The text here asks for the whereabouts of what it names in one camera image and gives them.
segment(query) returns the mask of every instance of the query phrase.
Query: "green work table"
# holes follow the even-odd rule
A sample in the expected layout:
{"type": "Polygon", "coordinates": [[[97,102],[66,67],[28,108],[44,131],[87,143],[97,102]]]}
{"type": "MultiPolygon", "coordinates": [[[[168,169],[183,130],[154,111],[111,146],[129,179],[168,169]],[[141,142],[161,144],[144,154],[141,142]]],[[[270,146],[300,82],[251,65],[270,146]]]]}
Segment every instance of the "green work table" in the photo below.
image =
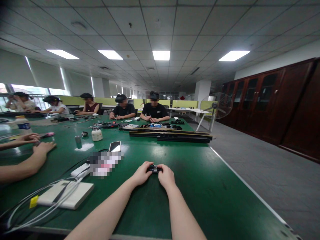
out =
{"type": "MultiPolygon", "coordinates": [[[[103,140],[93,142],[88,127],[98,120],[108,121],[108,118],[99,116],[87,122],[77,122],[76,125],[64,122],[55,126],[32,127],[36,133],[54,132],[54,136],[43,141],[55,141],[57,147],[48,154],[47,161],[37,174],[2,187],[0,211],[14,206],[31,192],[56,180],[92,152],[109,148],[111,142],[121,141],[124,159],[104,179],[90,175],[83,179],[83,182],[94,183],[94,189],[77,210],[57,209],[46,220],[28,230],[68,234],[132,176],[144,161],[153,161],[155,164],[166,164],[174,171],[176,184],[208,239],[296,239],[289,226],[208,144],[130,137],[129,132],[116,129],[102,129],[103,140]],[[70,124],[73,125],[69,128],[63,127],[70,124]],[[74,137],[82,131],[89,132],[89,136],[82,138],[82,148],[78,149],[74,137]]],[[[141,125],[146,122],[131,123],[141,125]]],[[[184,130],[193,131],[186,122],[181,126],[184,130]]],[[[16,130],[1,124],[0,135],[8,133],[16,134],[16,130]]],[[[1,152],[0,163],[18,164],[31,154],[30,144],[8,149],[1,152]]],[[[32,212],[28,218],[31,219],[45,209],[47,207],[37,206],[25,212],[32,212]]],[[[155,174],[132,192],[112,239],[135,239],[133,236],[139,236],[139,239],[172,238],[167,194],[155,174]]]]}

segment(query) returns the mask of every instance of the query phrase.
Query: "yellow sticker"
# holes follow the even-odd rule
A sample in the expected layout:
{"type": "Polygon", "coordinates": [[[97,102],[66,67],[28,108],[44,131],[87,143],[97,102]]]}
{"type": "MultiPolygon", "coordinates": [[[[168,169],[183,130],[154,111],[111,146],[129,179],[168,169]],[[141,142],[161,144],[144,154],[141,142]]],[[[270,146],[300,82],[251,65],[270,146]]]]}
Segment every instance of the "yellow sticker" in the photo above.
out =
{"type": "Polygon", "coordinates": [[[29,208],[33,208],[37,205],[38,198],[39,198],[39,195],[31,198],[29,208]]]}

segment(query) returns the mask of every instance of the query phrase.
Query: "white power bank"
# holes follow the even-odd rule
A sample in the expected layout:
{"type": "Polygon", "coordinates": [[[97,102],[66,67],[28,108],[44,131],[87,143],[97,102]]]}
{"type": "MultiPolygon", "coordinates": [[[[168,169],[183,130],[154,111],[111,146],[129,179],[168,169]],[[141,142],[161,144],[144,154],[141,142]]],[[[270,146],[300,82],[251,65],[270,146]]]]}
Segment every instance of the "white power bank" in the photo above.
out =
{"type": "MultiPolygon", "coordinates": [[[[62,189],[69,183],[69,181],[60,181],[56,183],[52,188],[39,196],[37,204],[43,206],[52,206],[53,200],[58,196],[62,189]]],[[[71,182],[66,187],[60,199],[63,199],[70,190],[73,189],[76,182],[71,182]]],[[[79,183],[75,191],[59,206],[60,208],[77,209],[83,200],[89,195],[93,189],[93,183],[79,183]]]]}

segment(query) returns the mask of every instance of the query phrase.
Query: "air vent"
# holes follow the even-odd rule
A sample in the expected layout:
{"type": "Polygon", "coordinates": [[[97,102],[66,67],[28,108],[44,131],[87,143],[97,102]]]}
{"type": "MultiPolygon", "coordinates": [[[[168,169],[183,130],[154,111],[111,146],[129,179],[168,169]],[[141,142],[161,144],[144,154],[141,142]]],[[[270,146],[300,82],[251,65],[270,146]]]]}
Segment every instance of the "air vent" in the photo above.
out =
{"type": "Polygon", "coordinates": [[[107,68],[107,67],[99,67],[99,68],[101,68],[102,70],[110,70],[110,68],[107,68]]]}

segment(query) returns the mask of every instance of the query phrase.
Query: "ceiling light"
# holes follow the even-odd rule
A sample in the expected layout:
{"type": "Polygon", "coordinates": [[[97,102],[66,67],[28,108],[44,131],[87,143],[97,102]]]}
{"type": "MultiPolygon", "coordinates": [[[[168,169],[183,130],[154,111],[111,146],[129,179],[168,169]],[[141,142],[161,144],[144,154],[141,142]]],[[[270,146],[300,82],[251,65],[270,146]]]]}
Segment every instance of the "ceiling light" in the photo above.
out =
{"type": "Polygon", "coordinates": [[[105,55],[110,60],[123,60],[123,58],[120,57],[120,55],[116,51],[113,51],[113,50],[98,50],[98,51],[103,55],[105,55]]]}
{"type": "Polygon", "coordinates": [[[52,53],[54,53],[54,54],[57,54],[57,55],[59,55],[60,57],[64,57],[64,58],[66,58],[66,59],[79,59],[79,58],[77,58],[76,56],[73,56],[73,55],[71,55],[70,53],[67,53],[67,52],[65,52],[65,51],[63,51],[63,50],[59,50],[59,49],[57,49],[57,50],[47,49],[47,51],[52,52],[52,53]]]}
{"type": "Polygon", "coordinates": [[[152,51],[154,60],[157,61],[169,61],[170,51],[152,51]]]}
{"type": "Polygon", "coordinates": [[[220,58],[219,61],[235,61],[248,54],[249,52],[250,51],[231,51],[220,58]]]}

